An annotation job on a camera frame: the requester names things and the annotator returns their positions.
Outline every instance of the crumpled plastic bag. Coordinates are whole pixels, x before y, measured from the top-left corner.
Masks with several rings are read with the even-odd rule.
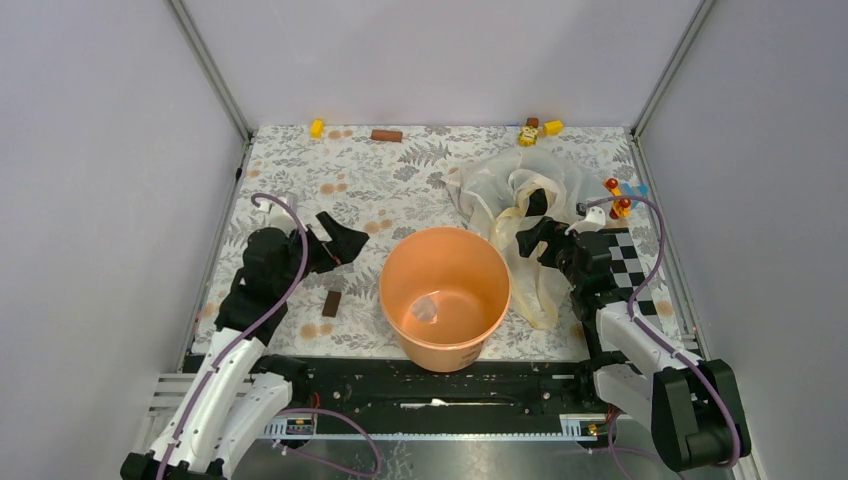
[[[530,195],[545,191],[554,220],[574,223],[578,202],[609,196],[600,179],[540,147],[509,148],[463,165],[445,177],[451,200],[468,220],[468,229],[500,251],[512,281],[512,307],[536,328],[553,328],[559,306],[571,285],[558,270],[543,267],[536,258],[545,243],[529,258],[518,254],[515,234],[535,226],[541,216],[525,217]]]
[[[409,308],[410,313],[418,319],[419,322],[433,323],[436,320],[436,315],[439,313],[439,306],[433,301],[433,295],[438,292],[433,292],[429,295],[424,295],[416,300]]]

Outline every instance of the orange bucket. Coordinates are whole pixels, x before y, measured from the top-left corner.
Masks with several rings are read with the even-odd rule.
[[[482,237],[453,227],[414,233],[383,266],[380,303],[406,355],[453,372],[480,356],[509,308],[509,271]]]

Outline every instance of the white wall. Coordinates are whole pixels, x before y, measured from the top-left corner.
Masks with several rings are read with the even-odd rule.
[[[698,0],[189,0],[247,121],[630,126]]]
[[[718,2],[644,138],[768,478],[842,478],[848,3]]]
[[[165,2],[0,10],[0,477],[115,479],[239,139]]]

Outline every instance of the brown block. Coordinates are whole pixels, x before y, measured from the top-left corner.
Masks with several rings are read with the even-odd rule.
[[[339,311],[339,302],[342,301],[342,292],[330,290],[327,292],[327,300],[324,301],[324,311],[321,312],[323,317],[335,318]]]
[[[396,130],[371,130],[371,140],[378,142],[400,142],[403,140],[403,132]]]

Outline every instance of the yellow toy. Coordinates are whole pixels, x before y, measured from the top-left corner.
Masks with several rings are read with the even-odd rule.
[[[539,119],[528,118],[527,123],[521,127],[521,133],[518,135],[518,144],[522,147],[536,145],[537,138],[539,138]]]
[[[322,132],[324,132],[324,120],[318,119],[312,122],[312,129],[309,131],[312,138],[321,138]]]
[[[545,135],[556,135],[562,131],[562,127],[562,122],[559,120],[548,122],[545,124]]]
[[[604,187],[616,197],[621,196],[621,190],[618,189],[618,180],[614,178],[608,178],[604,181]],[[616,200],[612,202],[612,210],[610,211],[610,218],[613,220],[619,218],[625,218],[630,216],[630,206],[633,205],[633,202],[630,201],[629,198],[622,198],[621,200]]]

